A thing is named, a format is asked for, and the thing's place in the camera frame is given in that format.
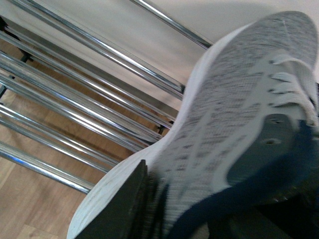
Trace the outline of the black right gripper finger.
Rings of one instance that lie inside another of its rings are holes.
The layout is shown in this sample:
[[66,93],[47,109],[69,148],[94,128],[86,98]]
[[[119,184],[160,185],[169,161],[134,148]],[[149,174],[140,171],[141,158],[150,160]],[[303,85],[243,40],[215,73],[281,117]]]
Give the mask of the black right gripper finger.
[[75,234],[76,239],[158,239],[160,200],[141,160],[112,199]]

